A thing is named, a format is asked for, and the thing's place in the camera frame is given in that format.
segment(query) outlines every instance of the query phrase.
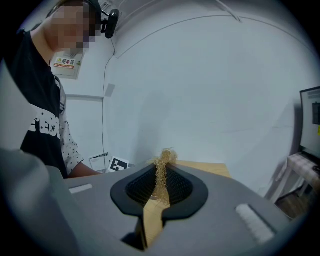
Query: wooden floor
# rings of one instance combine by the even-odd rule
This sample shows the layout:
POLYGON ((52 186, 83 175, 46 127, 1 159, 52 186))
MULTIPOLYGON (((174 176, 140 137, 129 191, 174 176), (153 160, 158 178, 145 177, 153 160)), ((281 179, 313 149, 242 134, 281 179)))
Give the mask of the wooden floor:
POLYGON ((312 202, 314 201, 314 193, 303 194, 298 197, 297 193, 291 193, 288 196, 279 199, 275 205, 280 208, 288 217, 295 219, 296 217, 308 212, 312 202))

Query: person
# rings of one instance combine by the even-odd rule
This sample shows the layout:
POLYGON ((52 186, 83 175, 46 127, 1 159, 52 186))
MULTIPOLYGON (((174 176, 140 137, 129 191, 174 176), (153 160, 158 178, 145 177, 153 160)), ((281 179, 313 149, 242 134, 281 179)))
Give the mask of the person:
POLYGON ((62 0, 31 31, 18 31, 4 56, 16 85, 36 110, 21 150, 60 170, 64 179, 100 174, 82 163, 66 117, 66 94, 51 72, 55 53, 88 47, 101 27, 98 0, 62 0))

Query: white wall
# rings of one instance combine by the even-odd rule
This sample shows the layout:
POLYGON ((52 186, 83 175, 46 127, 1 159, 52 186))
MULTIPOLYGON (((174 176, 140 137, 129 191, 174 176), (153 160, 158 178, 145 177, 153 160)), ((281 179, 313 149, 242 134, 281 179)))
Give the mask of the white wall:
MULTIPOLYGON (((223 2, 241 19, 246 17, 275 26, 311 48, 308 45, 310 41, 299 23, 276 1, 223 0, 223 2)), ((214 16, 233 17, 215 0, 161 0, 152 7, 142 9, 125 26, 116 29, 119 30, 116 34, 119 39, 116 56, 120 57, 135 44, 161 29, 187 20, 214 16)), ((197 35, 197 30, 187 30, 186 33, 194 37, 197 35)))
POLYGON ((67 100, 66 114, 78 152, 90 167, 88 158, 103 152, 102 102, 72 97, 67 100))
POLYGON ((119 31, 115 90, 105 105, 111 151, 136 164, 173 147, 181 160, 226 163, 234 179, 263 195, 297 150, 299 91, 319 85, 319 60, 308 39, 197 7, 155 5, 154 15, 141 13, 119 31))
POLYGON ((95 38, 85 49, 77 79, 61 79, 67 95, 103 97, 105 67, 114 53, 110 39, 105 35, 95 38))

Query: headset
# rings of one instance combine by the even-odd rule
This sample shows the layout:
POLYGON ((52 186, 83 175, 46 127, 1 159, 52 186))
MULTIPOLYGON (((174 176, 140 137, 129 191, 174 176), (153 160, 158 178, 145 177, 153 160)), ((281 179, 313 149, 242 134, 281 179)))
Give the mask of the headset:
POLYGON ((106 13, 104 10, 102 11, 102 13, 106 15, 108 19, 104 18, 103 20, 101 20, 101 33, 105 33, 105 37, 110 39, 114 36, 120 13, 117 9, 113 9, 110 14, 106 13))

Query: white paper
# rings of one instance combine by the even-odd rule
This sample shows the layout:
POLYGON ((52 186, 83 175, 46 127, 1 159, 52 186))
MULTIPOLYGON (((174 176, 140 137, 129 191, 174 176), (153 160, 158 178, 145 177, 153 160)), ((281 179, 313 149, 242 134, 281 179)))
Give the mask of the white paper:
POLYGON ((37 112, 20 92, 6 63, 0 64, 0 148, 19 150, 37 112))
POLYGON ((109 155, 105 155, 104 157, 103 156, 98 157, 98 156, 100 156, 100 155, 92 156, 89 158, 91 168, 94 171, 106 170, 109 166, 110 161, 111 161, 111 156, 109 156, 109 155))

